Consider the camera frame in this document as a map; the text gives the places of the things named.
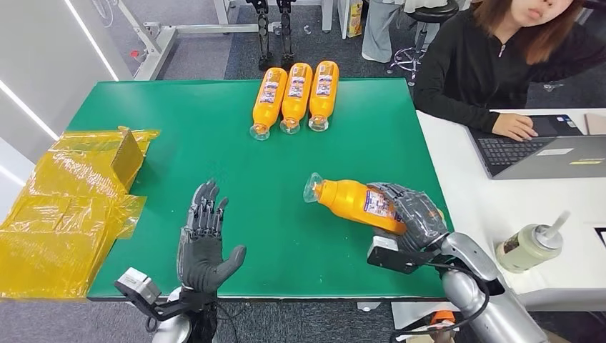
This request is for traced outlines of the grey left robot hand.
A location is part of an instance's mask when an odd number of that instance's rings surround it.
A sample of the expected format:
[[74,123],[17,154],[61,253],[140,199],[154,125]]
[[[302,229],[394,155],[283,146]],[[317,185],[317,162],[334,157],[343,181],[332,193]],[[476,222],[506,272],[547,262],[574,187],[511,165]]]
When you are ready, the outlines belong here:
[[177,273],[186,289],[216,294],[223,283],[244,263],[247,248],[235,246],[223,258],[225,208],[229,200],[217,201],[219,187],[212,179],[199,185],[194,192],[181,228],[177,252]]

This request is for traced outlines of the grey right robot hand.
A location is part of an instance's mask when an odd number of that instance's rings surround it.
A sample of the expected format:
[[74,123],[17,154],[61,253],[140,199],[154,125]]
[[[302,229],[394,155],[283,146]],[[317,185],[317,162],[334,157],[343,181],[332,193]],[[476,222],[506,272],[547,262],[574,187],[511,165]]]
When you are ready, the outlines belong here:
[[405,231],[397,237],[401,250],[409,253],[435,250],[438,242],[449,234],[440,211],[424,192],[385,182],[370,183],[368,187],[390,201],[394,218],[405,225]]

